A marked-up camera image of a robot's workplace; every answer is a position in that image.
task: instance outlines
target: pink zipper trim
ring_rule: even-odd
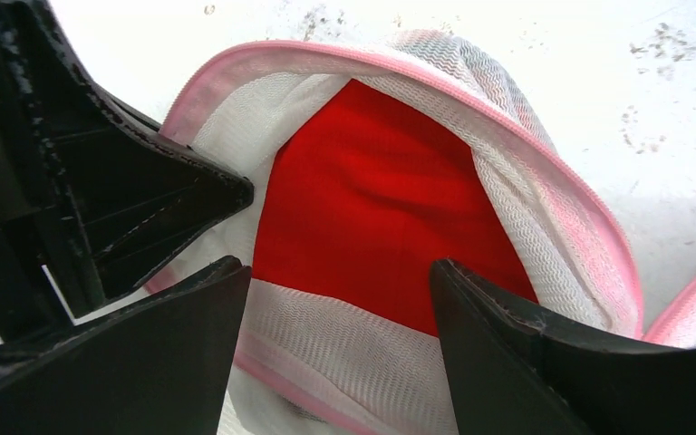
[[[302,43],[297,41],[243,43],[216,55],[199,68],[185,87],[183,87],[169,110],[167,119],[164,121],[164,125],[161,128],[161,134],[173,139],[177,143],[188,144],[192,142],[208,116],[217,108],[216,104],[211,107],[208,105],[196,107],[192,105],[192,102],[201,102],[202,100],[204,102],[223,101],[231,92],[237,89],[238,86],[247,82],[247,80],[242,77],[224,77],[224,79],[226,79],[224,82],[218,82],[216,80],[217,77],[226,70],[229,65],[253,56],[271,55],[280,60],[296,58],[298,54],[310,54],[311,56],[325,55],[350,59],[358,63],[381,67],[389,72],[410,77],[466,103],[474,110],[480,111],[533,147],[536,152],[555,166],[562,175],[569,178],[571,181],[570,184],[576,187],[582,194],[580,196],[583,199],[587,199],[590,205],[593,206],[592,209],[598,212],[598,216],[590,216],[589,213],[589,217],[593,222],[604,225],[604,231],[600,230],[600,236],[602,236],[603,240],[608,242],[607,245],[609,245],[610,248],[614,248],[614,250],[608,249],[608,251],[615,257],[614,261],[620,266],[621,270],[625,270],[628,275],[625,284],[628,285],[631,297],[638,305],[637,325],[634,327],[632,337],[642,336],[643,296],[639,277],[624,232],[616,223],[609,208],[576,173],[574,173],[555,153],[543,146],[543,144],[524,127],[516,124],[506,115],[496,111],[476,96],[466,92],[457,84],[437,77],[429,70],[419,65],[389,59],[388,56],[380,53],[363,53],[350,48],[323,43]],[[208,98],[207,92],[213,93],[211,98]],[[614,240],[607,236],[607,230],[611,230],[612,233],[614,233]]]
[[[696,277],[676,296],[668,308],[658,316],[644,335],[646,342],[672,345],[670,341],[678,332],[680,323],[690,318],[696,308]]]
[[[262,350],[262,354],[265,354],[266,352],[276,353],[276,350],[257,340],[252,333],[246,332],[243,328],[238,334],[238,342],[244,343],[246,346],[250,346],[258,351]],[[292,382],[280,374],[281,372],[298,373],[302,370],[311,372],[313,369],[310,367],[304,364],[297,364],[292,358],[276,358],[276,364],[281,366],[283,363],[285,363],[288,365],[288,367],[285,367],[284,370],[281,370],[282,368],[279,367],[279,371],[275,371],[264,362],[261,362],[250,354],[244,352],[242,349],[243,347],[243,344],[239,344],[237,346],[233,361],[234,365],[244,372],[249,373],[254,378],[264,382],[274,392],[278,393],[297,406],[304,408],[306,411],[311,412],[313,415],[328,421],[334,426],[345,430],[350,430],[357,435],[380,435],[379,432],[369,428],[366,423],[358,421],[346,415],[344,412],[337,410],[334,407],[334,403],[326,403],[321,399],[314,397],[313,394],[301,388],[298,383]],[[338,391],[337,388],[328,381],[322,381],[321,385],[325,388],[333,390],[332,393],[337,393],[341,397],[344,396],[341,391]]]

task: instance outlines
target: red cloth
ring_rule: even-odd
[[[445,257],[537,301],[468,145],[349,82],[276,156],[255,278],[437,335],[429,270]]]

